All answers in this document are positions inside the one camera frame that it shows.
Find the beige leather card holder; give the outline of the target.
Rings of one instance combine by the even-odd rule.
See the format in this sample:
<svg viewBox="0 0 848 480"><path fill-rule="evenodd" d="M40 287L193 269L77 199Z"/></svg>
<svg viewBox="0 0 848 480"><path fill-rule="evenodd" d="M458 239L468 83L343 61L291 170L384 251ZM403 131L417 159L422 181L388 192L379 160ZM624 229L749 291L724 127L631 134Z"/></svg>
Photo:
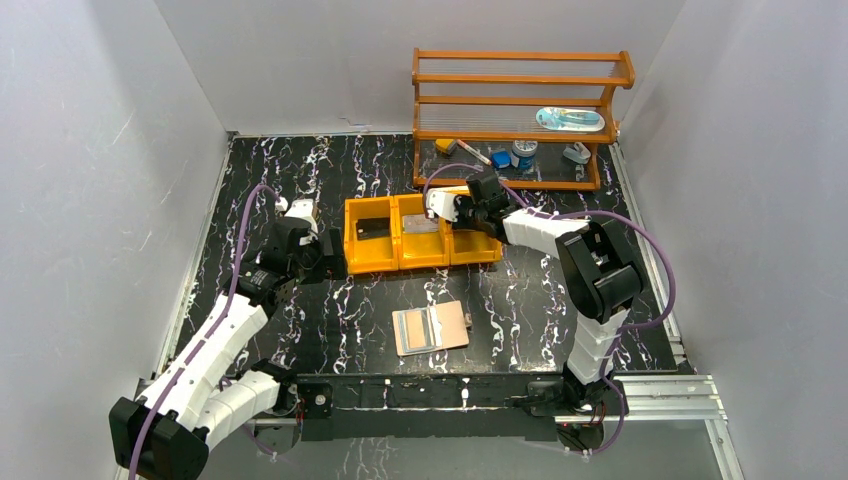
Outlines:
<svg viewBox="0 0 848 480"><path fill-rule="evenodd" d="M396 354L407 357L469 345L471 316L460 301L394 311Z"/></svg>

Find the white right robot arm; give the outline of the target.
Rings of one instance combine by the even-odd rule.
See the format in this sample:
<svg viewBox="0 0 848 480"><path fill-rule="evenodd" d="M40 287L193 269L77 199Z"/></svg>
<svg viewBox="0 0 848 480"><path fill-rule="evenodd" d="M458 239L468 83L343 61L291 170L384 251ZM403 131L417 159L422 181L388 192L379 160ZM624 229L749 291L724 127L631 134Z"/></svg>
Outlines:
<svg viewBox="0 0 848 480"><path fill-rule="evenodd" d="M493 173L469 177L467 188L465 194L442 200L428 194L429 209L458 229L480 231L559 260L577 323L563 385L552 397L577 414L590 413L609 387L612 349L646 286L624 233L610 222L522 206Z"/></svg>

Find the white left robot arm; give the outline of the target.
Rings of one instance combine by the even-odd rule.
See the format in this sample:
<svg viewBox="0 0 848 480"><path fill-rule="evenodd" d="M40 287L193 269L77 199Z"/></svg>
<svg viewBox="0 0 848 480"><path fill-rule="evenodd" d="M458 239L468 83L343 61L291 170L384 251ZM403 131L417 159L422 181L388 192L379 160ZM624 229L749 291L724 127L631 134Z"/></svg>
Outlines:
<svg viewBox="0 0 848 480"><path fill-rule="evenodd" d="M130 478L196 479L212 450L254 416L293 412L299 400L294 377L269 360L228 387L220 382L296 287L345 274L341 230L317 233L306 217L278 218L260 250L238 259L212 313L165 372L111 408L116 463Z"/></svg>

